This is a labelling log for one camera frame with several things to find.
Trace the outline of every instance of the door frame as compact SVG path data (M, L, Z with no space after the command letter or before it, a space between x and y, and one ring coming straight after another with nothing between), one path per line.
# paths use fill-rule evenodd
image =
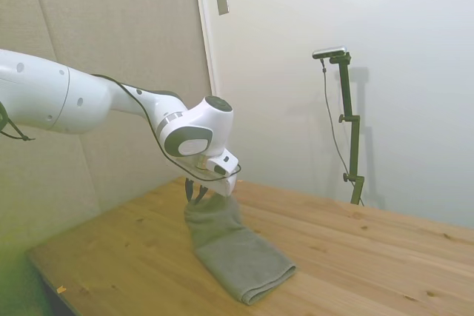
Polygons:
M209 27L209 13L207 12L208 3L206 0L198 0L199 15L201 17L202 37L204 39L204 50L206 52L207 69L209 71L210 90L213 95L219 96L221 94L220 86L216 78L215 62L213 60L213 51L210 45L212 39L212 31Z

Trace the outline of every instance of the light switch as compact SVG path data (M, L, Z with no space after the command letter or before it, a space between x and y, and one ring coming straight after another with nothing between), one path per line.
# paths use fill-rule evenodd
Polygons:
M227 0L217 0L217 8L219 15L224 15L229 12L229 2Z

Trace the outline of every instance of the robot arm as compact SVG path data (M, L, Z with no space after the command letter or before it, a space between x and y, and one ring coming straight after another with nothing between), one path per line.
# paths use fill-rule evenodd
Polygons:
M139 115L148 120L172 167L221 195L230 195L240 170L225 148L232 107L215 96L188 110L173 92L143 90L0 50L0 103L15 124L75 134L99 126L110 110Z

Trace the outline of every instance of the wooden table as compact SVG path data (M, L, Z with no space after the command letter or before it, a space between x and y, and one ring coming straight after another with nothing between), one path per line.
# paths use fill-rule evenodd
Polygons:
M183 180L30 258L78 315L474 315L474 230L247 182L235 196L246 225L299 267L254 306L234 301L193 255Z

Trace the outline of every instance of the folded towel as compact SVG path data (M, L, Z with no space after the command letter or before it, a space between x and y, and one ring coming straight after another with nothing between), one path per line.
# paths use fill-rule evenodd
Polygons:
M295 265L241 223L234 197L213 195L184 210L194 252L236 300L252 305L295 272Z

